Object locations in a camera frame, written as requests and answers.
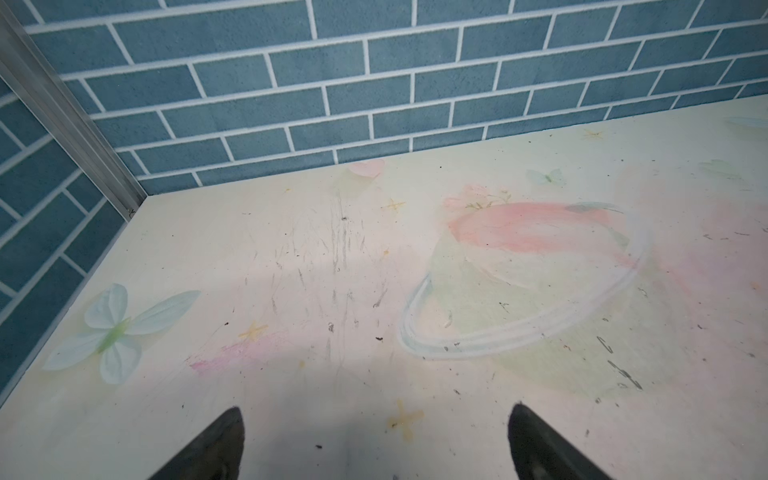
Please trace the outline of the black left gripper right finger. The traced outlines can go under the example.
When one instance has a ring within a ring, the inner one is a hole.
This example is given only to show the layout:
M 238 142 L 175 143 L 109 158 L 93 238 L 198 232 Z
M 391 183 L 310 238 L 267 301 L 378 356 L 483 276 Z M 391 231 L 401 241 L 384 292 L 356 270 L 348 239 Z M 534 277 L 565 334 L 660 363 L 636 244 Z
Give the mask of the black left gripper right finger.
M 508 441 L 519 479 L 610 479 L 600 467 L 523 403 L 515 404 L 511 411 Z

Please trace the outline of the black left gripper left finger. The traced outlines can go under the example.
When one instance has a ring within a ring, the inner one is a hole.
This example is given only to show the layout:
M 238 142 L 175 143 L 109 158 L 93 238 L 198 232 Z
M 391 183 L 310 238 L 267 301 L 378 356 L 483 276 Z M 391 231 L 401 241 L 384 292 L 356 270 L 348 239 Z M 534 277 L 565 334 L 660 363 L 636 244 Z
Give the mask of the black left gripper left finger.
M 151 479 L 237 479 L 244 441 L 243 416 L 234 406 L 190 441 Z

